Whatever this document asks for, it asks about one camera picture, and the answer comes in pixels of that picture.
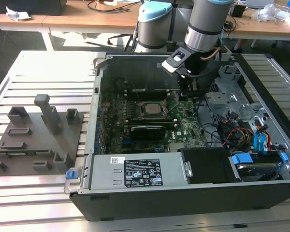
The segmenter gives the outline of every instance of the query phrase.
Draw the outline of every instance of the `paper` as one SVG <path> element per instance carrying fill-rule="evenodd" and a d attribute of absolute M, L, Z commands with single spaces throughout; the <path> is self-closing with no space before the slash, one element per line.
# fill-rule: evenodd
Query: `paper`
<path fill-rule="evenodd" d="M 289 15 L 290 15 L 290 13 L 288 13 L 286 11 L 280 11 L 275 15 L 275 18 L 285 20 Z"/>
<path fill-rule="evenodd" d="M 31 18 L 29 16 L 29 14 L 27 12 L 16 12 L 16 11 L 12 11 L 10 10 L 7 6 L 6 6 L 6 15 L 11 19 L 14 20 L 16 22 L 18 22 L 19 20 L 23 20 L 23 19 L 29 19 Z"/>

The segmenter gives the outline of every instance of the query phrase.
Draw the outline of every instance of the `blue latch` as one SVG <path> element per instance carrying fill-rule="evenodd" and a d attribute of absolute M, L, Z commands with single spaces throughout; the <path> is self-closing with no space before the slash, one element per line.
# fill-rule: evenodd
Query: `blue latch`
<path fill-rule="evenodd" d="M 67 171 L 66 179 L 67 180 L 76 180 L 78 178 L 78 171 Z"/>
<path fill-rule="evenodd" d="M 253 160 L 249 153 L 237 153 L 234 156 L 232 156 L 232 160 L 234 164 L 253 163 Z"/>
<path fill-rule="evenodd" d="M 289 160 L 289 157 L 287 156 L 287 154 L 285 152 L 281 152 L 280 157 L 281 157 L 282 161 L 284 161 L 284 162 Z"/>

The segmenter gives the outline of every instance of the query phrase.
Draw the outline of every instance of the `table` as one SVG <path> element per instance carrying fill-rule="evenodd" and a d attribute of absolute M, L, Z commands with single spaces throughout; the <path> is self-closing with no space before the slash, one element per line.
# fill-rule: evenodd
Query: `table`
<path fill-rule="evenodd" d="M 275 3 L 286 6 L 287 0 L 276 0 Z M 285 40 L 290 41 L 290 25 L 280 19 L 276 22 L 258 22 L 252 17 L 255 10 L 245 10 L 241 18 L 235 18 L 237 27 L 229 37 L 235 39 L 257 39 L 257 40 Z"/>
<path fill-rule="evenodd" d="M 82 166 L 95 57 L 95 52 L 22 51 L 0 85 L 0 138 L 12 106 L 40 111 L 32 101 L 47 93 L 58 112 L 77 108 L 85 113 L 75 162 Z M 0 232 L 290 231 L 290 199 L 265 210 L 88 222 L 64 194 L 64 182 L 64 175 L 0 177 Z"/>
<path fill-rule="evenodd" d="M 287 5 L 288 0 L 276 0 L 279 5 Z M 46 49 L 54 50 L 49 33 L 52 31 L 82 33 L 133 34 L 140 4 L 130 7 L 130 12 L 104 14 L 91 11 L 82 0 L 68 0 L 61 16 L 33 15 L 32 20 L 14 22 L 0 14 L 2 30 L 38 31 L 42 33 Z M 100 5 L 99 9 L 113 6 Z M 284 40 L 290 41 L 290 26 L 285 22 L 257 22 L 251 18 L 255 10 L 246 10 L 242 18 L 236 18 L 237 28 L 225 37 L 235 39 Z"/>
<path fill-rule="evenodd" d="M 117 6 L 100 4 L 99 9 L 112 9 Z M 90 10 L 82 0 L 68 0 L 60 16 L 31 15 L 32 19 L 15 22 L 5 14 L 0 14 L 2 30 L 37 31 L 43 36 L 47 50 L 54 50 L 49 33 L 52 31 L 81 33 L 119 33 L 133 34 L 140 4 L 133 5 L 129 12 L 104 14 Z"/>

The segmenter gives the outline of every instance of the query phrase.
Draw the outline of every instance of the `aluminum extrusion table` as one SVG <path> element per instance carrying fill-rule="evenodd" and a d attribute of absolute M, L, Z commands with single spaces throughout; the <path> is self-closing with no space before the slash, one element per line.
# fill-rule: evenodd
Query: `aluminum extrusion table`
<path fill-rule="evenodd" d="M 33 105 L 35 95 L 47 93 L 50 104 L 59 112 L 77 108 L 85 113 L 75 163 L 81 166 L 96 55 L 21 52 L 0 85 L 0 138 L 9 123 L 7 113 L 12 106 L 25 105 L 28 112 L 37 112 L 39 108 Z M 64 182 L 64 175 L 0 177 L 0 232 L 290 231 L 290 199 L 266 210 L 89 222 L 64 194 Z M 234 224 L 247 228 L 238 229 Z"/>

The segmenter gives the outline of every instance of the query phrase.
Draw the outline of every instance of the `gray robot arm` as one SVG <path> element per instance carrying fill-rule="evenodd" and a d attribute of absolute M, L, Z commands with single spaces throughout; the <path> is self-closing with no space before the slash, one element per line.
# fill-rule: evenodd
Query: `gray robot arm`
<path fill-rule="evenodd" d="M 199 65 L 204 56 L 215 49 L 223 24 L 233 0 L 194 0 L 184 46 L 178 48 L 162 64 L 169 73 L 178 73 L 182 78 L 197 76 L 200 69 L 194 70 L 193 64 Z"/>

